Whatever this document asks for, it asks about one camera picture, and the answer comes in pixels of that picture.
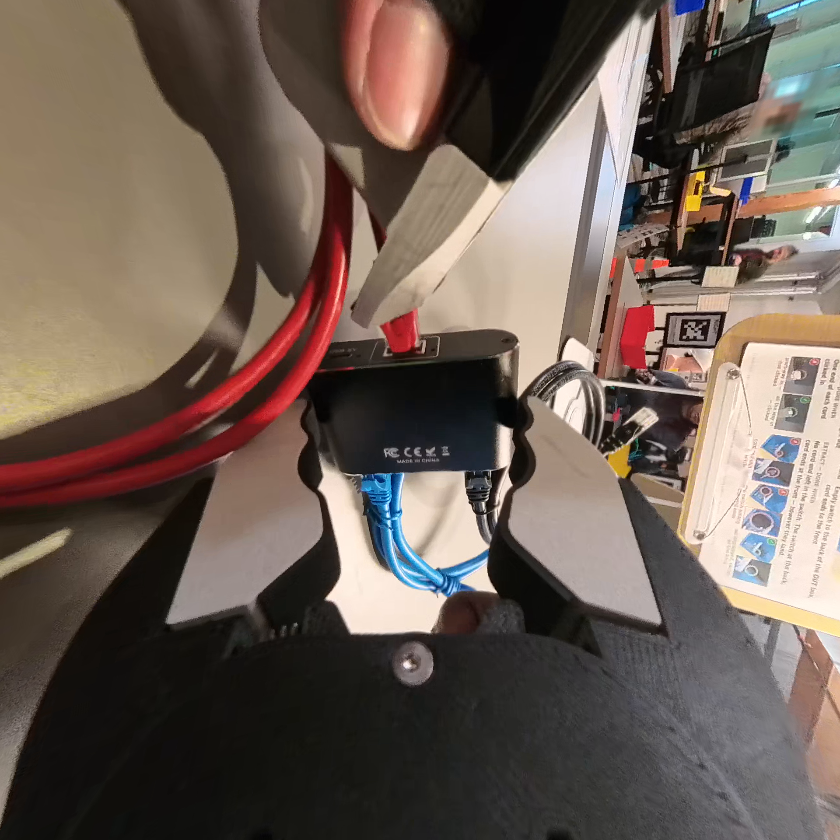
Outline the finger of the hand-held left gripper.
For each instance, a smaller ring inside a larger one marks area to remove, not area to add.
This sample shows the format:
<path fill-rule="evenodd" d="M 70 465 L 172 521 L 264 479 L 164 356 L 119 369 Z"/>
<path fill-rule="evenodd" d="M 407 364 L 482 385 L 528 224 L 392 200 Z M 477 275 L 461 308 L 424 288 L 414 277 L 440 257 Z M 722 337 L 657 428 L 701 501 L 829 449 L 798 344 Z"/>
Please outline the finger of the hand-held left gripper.
<path fill-rule="evenodd" d="M 496 181 L 453 144 L 433 149 L 386 229 L 352 320 L 367 329 L 422 307 L 512 184 Z"/>

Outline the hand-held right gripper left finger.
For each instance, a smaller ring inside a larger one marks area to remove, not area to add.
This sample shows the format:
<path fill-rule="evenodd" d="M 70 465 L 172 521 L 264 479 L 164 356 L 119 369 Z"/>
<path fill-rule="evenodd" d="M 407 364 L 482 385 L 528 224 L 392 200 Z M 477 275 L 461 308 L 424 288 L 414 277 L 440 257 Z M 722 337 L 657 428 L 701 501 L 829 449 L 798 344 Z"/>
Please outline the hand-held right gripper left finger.
<path fill-rule="evenodd" d="M 292 404 L 220 465 L 166 617 L 172 628 L 241 618 L 302 632 L 340 577 L 310 406 Z"/>

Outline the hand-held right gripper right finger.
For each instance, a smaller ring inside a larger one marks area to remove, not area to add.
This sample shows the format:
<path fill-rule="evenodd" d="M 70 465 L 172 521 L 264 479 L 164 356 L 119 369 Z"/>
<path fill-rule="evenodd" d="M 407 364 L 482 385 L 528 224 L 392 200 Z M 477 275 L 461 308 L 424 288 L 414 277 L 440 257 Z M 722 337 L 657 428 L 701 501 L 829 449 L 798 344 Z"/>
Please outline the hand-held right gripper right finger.
<path fill-rule="evenodd" d="M 488 572 L 526 632 L 577 634 L 588 620 L 661 631 L 620 481 L 602 454 L 535 396 L 519 401 L 513 444 Z"/>

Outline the black ethernet port splitter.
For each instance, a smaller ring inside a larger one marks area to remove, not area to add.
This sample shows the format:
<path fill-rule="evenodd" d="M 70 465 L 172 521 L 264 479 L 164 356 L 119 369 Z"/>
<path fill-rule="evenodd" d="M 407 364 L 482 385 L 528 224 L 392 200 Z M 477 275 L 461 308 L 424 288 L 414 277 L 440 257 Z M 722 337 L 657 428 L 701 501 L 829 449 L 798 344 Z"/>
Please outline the black ethernet port splitter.
<path fill-rule="evenodd" d="M 399 354 L 337 342 L 308 399 L 345 475 L 493 472 L 512 458 L 518 362 L 518 338 L 497 329 L 428 334 Z"/>

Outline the person's left hand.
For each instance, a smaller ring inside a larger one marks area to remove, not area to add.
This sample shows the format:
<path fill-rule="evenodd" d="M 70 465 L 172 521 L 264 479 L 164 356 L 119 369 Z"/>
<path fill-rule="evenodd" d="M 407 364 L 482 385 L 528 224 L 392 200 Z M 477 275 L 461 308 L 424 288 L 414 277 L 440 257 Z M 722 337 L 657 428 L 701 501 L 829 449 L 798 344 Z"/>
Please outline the person's left hand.
<path fill-rule="evenodd" d="M 453 42 L 425 1 L 342 5 L 342 68 L 358 117 L 396 151 L 418 148 L 443 107 Z"/>

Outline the person's right hand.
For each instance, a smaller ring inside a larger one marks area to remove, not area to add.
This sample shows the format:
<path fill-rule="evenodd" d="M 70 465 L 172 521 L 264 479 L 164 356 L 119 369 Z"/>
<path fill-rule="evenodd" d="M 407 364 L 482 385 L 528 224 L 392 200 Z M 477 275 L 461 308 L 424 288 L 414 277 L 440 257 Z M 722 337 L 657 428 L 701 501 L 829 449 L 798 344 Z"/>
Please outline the person's right hand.
<path fill-rule="evenodd" d="M 442 604 L 432 633 L 472 634 L 499 600 L 498 595 L 483 591 L 462 591 L 451 595 Z"/>

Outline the red box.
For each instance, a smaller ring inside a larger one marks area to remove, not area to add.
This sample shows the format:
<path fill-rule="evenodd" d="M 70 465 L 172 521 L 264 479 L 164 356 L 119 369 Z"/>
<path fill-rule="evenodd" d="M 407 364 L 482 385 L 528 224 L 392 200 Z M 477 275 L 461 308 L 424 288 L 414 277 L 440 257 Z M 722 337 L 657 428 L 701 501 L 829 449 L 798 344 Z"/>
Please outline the red box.
<path fill-rule="evenodd" d="M 648 366 L 646 344 L 648 335 L 656 330 L 655 306 L 628 308 L 625 312 L 619 350 L 624 366 L 640 370 Z"/>

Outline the black white marker tag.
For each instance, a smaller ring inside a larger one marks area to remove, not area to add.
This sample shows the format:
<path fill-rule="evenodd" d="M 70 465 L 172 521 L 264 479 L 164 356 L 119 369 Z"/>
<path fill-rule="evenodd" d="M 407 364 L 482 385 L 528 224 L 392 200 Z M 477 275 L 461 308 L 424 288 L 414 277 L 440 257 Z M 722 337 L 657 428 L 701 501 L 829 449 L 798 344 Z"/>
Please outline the black white marker tag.
<path fill-rule="evenodd" d="M 666 316 L 663 345 L 666 348 L 713 349 L 725 331 L 724 311 L 681 311 Z"/>

